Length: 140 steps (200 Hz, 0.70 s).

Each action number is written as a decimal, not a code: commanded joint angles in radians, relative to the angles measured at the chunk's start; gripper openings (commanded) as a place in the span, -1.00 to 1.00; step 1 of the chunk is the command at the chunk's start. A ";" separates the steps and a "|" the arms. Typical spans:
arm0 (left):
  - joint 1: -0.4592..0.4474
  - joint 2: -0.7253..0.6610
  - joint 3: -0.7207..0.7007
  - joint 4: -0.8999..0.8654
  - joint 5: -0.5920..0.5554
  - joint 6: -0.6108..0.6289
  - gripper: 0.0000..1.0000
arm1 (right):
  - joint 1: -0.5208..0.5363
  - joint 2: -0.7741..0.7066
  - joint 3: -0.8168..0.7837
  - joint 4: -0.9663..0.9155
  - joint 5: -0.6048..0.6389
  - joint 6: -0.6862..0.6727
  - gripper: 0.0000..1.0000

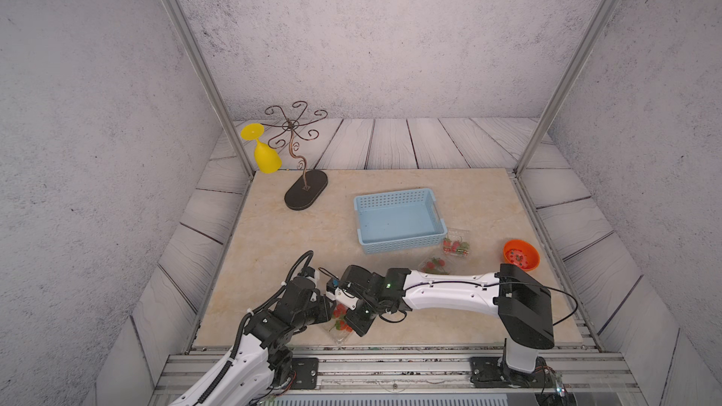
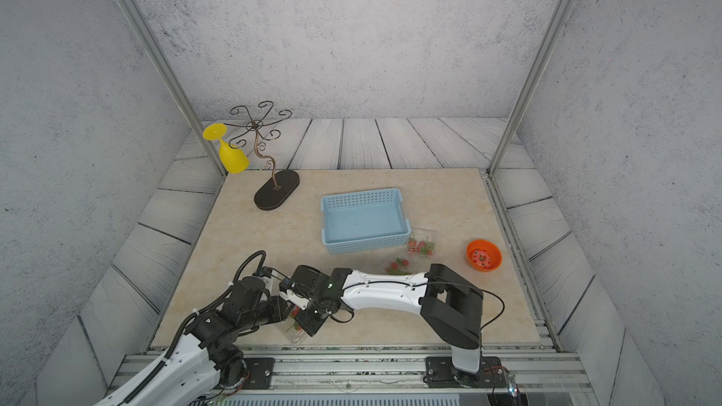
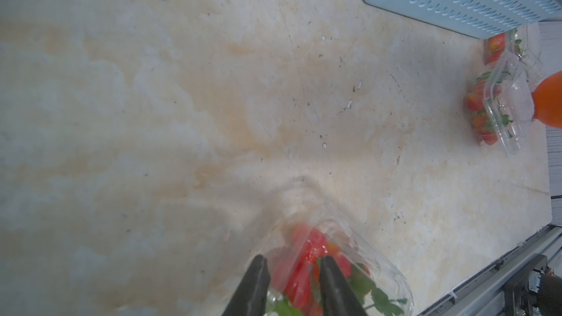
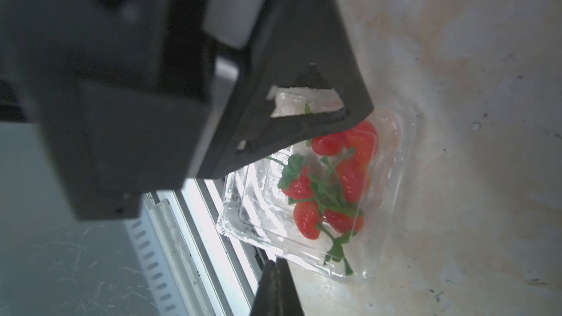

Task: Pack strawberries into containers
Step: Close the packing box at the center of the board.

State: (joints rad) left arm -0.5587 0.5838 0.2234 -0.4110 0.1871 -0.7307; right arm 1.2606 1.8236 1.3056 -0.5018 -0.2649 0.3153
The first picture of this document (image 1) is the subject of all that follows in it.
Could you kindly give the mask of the clear clamshell container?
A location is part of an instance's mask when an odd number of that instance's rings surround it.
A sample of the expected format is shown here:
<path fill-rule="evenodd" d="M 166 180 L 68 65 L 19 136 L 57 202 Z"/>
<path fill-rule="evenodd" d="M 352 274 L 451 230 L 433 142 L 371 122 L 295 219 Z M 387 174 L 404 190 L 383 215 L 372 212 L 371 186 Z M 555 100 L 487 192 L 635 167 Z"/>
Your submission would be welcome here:
<path fill-rule="evenodd" d="M 466 258 L 471 251 L 470 232 L 464 229 L 449 229 L 442 242 L 442 252 L 448 257 Z"/>
<path fill-rule="evenodd" d="M 452 263 L 442 256 L 427 257 L 419 264 L 419 272 L 424 274 L 440 274 L 447 276 L 451 274 Z"/>
<path fill-rule="evenodd" d="M 343 344 L 355 331 L 347 321 L 348 308 L 338 303 L 331 316 L 331 321 L 325 323 L 325 331 L 328 336 L 337 344 Z"/>

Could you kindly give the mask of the light blue plastic basket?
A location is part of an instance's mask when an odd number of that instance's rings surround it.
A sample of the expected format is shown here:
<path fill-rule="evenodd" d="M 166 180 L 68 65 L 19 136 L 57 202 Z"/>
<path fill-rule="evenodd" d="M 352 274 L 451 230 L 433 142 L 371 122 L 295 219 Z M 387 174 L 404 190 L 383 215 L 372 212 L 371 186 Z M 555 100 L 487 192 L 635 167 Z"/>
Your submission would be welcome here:
<path fill-rule="evenodd" d="M 435 246 L 447 237 L 429 188 L 358 195 L 353 206 L 357 238 L 367 255 Z"/>

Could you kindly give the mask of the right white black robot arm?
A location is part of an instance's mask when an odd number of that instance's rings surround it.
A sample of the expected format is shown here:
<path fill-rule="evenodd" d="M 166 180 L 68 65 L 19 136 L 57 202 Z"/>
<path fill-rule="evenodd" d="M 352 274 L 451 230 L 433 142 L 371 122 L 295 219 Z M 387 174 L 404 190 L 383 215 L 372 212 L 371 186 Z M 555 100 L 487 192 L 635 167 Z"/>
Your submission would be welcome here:
<path fill-rule="evenodd" d="M 408 268 L 391 268 L 380 276 L 351 265 L 339 280 L 327 282 L 326 296 L 346 307 L 347 323 L 359 336 L 377 318 L 397 312 L 433 308 L 497 317 L 509 335 L 500 365 L 518 374 L 535 373 L 539 351 L 555 347 L 551 289 L 513 264 L 475 276 Z"/>

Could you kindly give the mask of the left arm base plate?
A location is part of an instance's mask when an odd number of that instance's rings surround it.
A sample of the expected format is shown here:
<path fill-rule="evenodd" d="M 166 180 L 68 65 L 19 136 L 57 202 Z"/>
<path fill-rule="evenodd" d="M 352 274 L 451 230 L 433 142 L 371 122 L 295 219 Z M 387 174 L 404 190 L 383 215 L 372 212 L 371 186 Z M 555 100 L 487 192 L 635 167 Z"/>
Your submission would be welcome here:
<path fill-rule="evenodd" d="M 293 358 L 291 371 L 283 388 L 288 390 L 314 390 L 318 384 L 320 360 L 316 357 Z"/>

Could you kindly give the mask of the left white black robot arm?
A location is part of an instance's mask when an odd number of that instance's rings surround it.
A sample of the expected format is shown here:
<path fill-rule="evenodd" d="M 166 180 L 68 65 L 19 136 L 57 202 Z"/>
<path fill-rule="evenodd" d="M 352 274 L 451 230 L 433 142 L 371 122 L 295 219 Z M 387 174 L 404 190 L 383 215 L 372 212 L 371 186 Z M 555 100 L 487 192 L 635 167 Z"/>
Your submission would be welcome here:
<path fill-rule="evenodd" d="M 242 320 L 231 349 L 175 405 L 249 405 L 291 377 L 291 338 L 333 317 L 332 302 L 318 288 L 319 276 L 302 270 L 271 308 Z"/>

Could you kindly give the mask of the strawberries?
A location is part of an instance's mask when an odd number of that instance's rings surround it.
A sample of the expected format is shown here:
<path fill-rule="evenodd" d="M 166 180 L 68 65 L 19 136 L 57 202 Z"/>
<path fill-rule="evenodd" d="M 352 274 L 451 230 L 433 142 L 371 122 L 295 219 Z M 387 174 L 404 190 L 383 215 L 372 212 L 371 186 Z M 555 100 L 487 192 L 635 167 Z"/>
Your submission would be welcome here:
<path fill-rule="evenodd" d="M 445 259 L 432 258 L 424 263 L 421 271 L 426 274 L 448 274 Z"/>
<path fill-rule="evenodd" d="M 338 332 L 352 332 L 353 328 L 347 323 L 348 308 L 344 304 L 338 304 L 333 311 L 333 329 Z"/>

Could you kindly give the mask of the red strawberry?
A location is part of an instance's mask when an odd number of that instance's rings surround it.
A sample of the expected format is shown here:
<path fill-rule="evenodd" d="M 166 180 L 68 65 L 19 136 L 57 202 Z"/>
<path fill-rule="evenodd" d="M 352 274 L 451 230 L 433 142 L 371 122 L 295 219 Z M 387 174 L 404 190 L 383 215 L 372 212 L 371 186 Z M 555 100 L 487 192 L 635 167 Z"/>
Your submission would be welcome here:
<path fill-rule="evenodd" d="M 442 249 L 445 254 L 463 258 L 468 255 L 470 251 L 470 244 L 464 240 L 445 238 L 443 240 Z"/>

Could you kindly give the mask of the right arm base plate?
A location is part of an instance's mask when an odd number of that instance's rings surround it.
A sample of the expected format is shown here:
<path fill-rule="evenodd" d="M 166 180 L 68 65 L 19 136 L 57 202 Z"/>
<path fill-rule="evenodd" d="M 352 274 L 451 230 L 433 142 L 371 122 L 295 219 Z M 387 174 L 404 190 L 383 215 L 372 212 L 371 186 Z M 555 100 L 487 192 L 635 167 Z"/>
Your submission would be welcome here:
<path fill-rule="evenodd" d="M 502 357 L 472 357 L 470 382 L 476 388 L 552 388 L 555 381 L 551 368 L 538 356 L 531 373 L 523 373 L 505 366 Z"/>

